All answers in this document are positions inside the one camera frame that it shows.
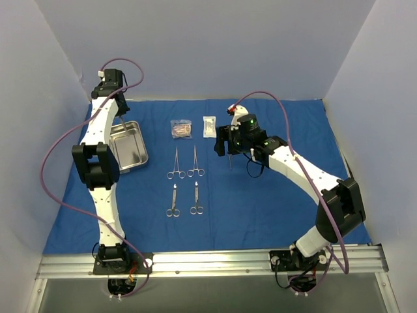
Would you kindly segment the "white paper packet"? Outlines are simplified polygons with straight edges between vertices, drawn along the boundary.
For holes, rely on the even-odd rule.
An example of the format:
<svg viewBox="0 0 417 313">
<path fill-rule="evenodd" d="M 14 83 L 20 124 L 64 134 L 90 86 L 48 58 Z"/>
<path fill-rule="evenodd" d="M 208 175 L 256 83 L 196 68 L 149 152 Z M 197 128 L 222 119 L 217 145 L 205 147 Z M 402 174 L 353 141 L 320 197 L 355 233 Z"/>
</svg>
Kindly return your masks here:
<svg viewBox="0 0 417 313">
<path fill-rule="evenodd" d="M 203 137 L 204 138 L 216 138 L 216 117 L 215 116 L 203 117 Z"/>
</svg>

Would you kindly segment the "purple printed packet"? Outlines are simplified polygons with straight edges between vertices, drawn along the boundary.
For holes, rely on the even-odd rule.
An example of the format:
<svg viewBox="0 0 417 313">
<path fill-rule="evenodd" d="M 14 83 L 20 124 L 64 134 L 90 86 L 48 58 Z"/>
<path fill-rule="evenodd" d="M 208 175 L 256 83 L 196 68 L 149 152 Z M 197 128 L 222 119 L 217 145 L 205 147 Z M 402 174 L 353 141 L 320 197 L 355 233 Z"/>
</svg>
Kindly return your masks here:
<svg viewBox="0 0 417 313">
<path fill-rule="evenodd" d="M 174 139 L 192 139 L 192 122 L 187 119 L 171 120 L 171 135 Z"/>
</svg>

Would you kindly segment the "steel hemostat forceps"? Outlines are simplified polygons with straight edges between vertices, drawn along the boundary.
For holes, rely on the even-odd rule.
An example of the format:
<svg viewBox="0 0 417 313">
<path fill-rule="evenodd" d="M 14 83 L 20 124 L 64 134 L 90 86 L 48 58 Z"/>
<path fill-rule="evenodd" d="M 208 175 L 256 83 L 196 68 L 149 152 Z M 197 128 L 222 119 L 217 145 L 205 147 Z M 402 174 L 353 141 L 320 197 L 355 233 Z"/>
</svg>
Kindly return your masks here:
<svg viewBox="0 0 417 313">
<path fill-rule="evenodd" d="M 196 146 L 194 146 L 194 157 L 193 157 L 192 169 L 188 170 L 186 174 L 187 174 L 188 177 L 193 177 L 195 175 L 198 175 L 198 176 L 202 177 L 205 174 L 205 170 L 203 168 L 200 168 L 199 165 L 198 165 Z"/>
<path fill-rule="evenodd" d="M 173 169 L 167 172 L 166 177 L 169 180 L 172 180 L 176 175 L 178 175 L 180 179 L 184 179 L 186 177 L 186 172 L 180 169 L 178 148 L 175 149 L 175 159 L 174 159 Z"/>
</svg>

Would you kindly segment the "steel instrument tray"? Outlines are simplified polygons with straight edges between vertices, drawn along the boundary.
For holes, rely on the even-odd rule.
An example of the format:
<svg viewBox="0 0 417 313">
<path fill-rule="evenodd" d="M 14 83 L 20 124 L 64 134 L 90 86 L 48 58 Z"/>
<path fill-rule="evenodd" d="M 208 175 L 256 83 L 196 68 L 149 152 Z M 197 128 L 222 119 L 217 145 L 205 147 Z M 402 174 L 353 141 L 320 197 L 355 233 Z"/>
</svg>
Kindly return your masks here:
<svg viewBox="0 0 417 313">
<path fill-rule="evenodd" d="M 128 133 L 121 124 L 113 125 L 109 139 L 109 146 L 119 164 L 120 173 L 128 173 L 146 166 L 149 160 L 138 122 L 129 121 L 125 124 Z"/>
</svg>

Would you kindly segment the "steel surgical scissors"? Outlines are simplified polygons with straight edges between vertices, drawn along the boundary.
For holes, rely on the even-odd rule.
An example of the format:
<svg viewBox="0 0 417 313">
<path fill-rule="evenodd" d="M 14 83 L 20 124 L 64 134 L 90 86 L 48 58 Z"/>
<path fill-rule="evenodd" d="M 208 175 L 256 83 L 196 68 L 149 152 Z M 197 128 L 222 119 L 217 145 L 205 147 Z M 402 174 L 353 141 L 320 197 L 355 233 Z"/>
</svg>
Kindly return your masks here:
<svg viewBox="0 0 417 313">
<path fill-rule="evenodd" d="M 199 204 L 199 184 L 196 181 L 194 186 L 195 191 L 195 204 L 193 207 L 190 207 L 190 213 L 192 215 L 202 215 L 204 212 L 204 208 Z"/>
<path fill-rule="evenodd" d="M 179 217 L 180 210 L 177 209 L 177 185 L 173 185 L 173 195 L 172 195 L 172 202 L 171 208 L 166 211 L 167 217 Z"/>
</svg>

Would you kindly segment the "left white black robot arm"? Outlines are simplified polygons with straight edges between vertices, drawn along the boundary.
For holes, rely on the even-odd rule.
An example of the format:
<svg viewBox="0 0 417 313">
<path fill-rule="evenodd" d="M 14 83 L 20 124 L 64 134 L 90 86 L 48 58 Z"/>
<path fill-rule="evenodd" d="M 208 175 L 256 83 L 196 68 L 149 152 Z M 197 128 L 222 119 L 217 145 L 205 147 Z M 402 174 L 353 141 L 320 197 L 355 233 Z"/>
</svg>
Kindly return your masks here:
<svg viewBox="0 0 417 313">
<path fill-rule="evenodd" d="M 117 209 L 119 165 L 109 146 L 113 120 L 125 104 L 122 86 L 122 82 L 100 82 L 94 88 L 87 131 L 72 148 L 79 177 L 89 190 L 98 217 L 98 262 L 116 273 L 127 272 L 132 264 Z"/>
</svg>

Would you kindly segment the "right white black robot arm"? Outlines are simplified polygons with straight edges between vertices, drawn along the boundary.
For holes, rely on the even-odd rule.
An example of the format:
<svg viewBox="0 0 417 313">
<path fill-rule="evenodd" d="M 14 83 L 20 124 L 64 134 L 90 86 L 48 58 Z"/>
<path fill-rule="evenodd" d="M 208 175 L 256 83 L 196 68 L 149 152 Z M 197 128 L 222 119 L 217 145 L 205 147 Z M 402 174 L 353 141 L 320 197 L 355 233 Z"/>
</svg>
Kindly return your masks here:
<svg viewBox="0 0 417 313">
<path fill-rule="evenodd" d="M 243 132 L 233 125 L 216 128 L 215 152 L 222 157 L 247 153 L 251 160 L 282 174 L 300 187 L 317 204 L 315 225 L 293 244 L 291 265 L 306 268 L 313 255 L 341 240 L 366 220 L 358 183 L 326 173 L 296 154 L 278 136 L 266 135 L 260 128 Z"/>
</svg>

